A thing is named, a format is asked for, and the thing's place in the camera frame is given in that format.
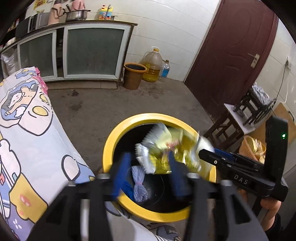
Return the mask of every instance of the kettle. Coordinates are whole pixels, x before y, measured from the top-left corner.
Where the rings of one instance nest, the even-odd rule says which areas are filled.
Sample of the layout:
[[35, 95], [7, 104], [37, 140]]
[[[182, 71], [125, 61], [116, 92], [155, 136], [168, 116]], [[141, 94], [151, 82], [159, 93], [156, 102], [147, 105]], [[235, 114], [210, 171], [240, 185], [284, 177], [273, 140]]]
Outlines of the kettle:
[[59, 18], [65, 13], [62, 7], [62, 0], [55, 0], [53, 7], [51, 8], [48, 25], [59, 23]]
[[72, 2], [71, 11], [84, 10], [84, 9], [85, 9], [84, 0], [74, 0]]

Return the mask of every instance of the white stool top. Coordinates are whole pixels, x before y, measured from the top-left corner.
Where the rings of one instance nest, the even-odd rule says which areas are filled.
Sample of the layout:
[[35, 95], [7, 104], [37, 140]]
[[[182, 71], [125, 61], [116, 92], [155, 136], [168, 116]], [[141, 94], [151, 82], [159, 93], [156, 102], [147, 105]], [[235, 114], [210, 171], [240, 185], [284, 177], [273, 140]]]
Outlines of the white stool top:
[[239, 125], [244, 135], [247, 135], [256, 129], [253, 123], [251, 125], [249, 124], [246, 124], [245, 126], [243, 125], [243, 123], [245, 123], [247, 119], [249, 119], [249, 117], [246, 116], [246, 114], [244, 117], [240, 117], [237, 112], [233, 111], [234, 105], [224, 103], [224, 106], [229, 112], [229, 114], [231, 114], [231, 116], [234, 118], [235, 122]]

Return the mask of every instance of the white cable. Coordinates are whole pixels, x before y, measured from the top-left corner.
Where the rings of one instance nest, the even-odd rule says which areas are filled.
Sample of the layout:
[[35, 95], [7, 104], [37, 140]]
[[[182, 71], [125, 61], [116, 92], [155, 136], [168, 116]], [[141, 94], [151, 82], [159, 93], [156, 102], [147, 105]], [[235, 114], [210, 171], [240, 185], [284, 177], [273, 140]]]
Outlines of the white cable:
[[288, 98], [288, 91], [289, 91], [289, 77], [290, 77], [290, 59], [289, 59], [289, 56], [288, 56], [288, 70], [289, 70], [289, 75], [288, 75], [288, 78], [287, 78], [288, 83], [287, 83], [286, 100], [285, 100], [285, 102], [280, 101], [280, 103], [282, 103], [282, 104], [285, 104], [285, 103], [287, 102], [287, 98]]

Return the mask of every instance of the stainless steel pot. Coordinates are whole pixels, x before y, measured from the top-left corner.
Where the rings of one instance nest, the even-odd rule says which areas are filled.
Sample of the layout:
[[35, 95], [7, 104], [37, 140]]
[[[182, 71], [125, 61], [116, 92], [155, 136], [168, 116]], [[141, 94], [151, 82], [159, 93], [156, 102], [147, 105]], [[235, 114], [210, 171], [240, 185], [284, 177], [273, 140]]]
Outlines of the stainless steel pot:
[[66, 14], [67, 14], [66, 22], [77, 21], [77, 20], [86, 20], [87, 12], [90, 12], [90, 10], [82, 9], [82, 10], [66, 12]]

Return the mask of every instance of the countertop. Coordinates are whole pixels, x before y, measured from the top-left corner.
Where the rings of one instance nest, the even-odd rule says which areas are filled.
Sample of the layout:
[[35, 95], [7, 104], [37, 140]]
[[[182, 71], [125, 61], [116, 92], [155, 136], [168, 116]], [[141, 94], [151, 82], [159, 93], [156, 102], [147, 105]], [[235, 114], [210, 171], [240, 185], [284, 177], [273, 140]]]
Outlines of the countertop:
[[63, 23], [55, 23], [51, 25], [44, 26], [42, 28], [36, 29], [34, 31], [31, 31], [27, 34], [25, 34], [22, 38], [17, 39], [13, 44], [5, 47], [2, 51], [5, 51], [6, 49], [16, 45], [19, 41], [23, 40], [26, 37], [29, 37], [31, 35], [36, 35], [39, 32], [45, 31], [45, 30], [52, 30], [56, 28], [62, 28], [64, 26], [68, 25], [74, 25], [74, 24], [89, 24], [89, 23], [109, 23], [109, 24], [126, 24], [131, 26], [137, 26], [137, 23], [130, 23], [125, 21], [117, 21], [117, 20], [79, 20], [79, 21], [71, 21], [71, 22], [63, 22]]

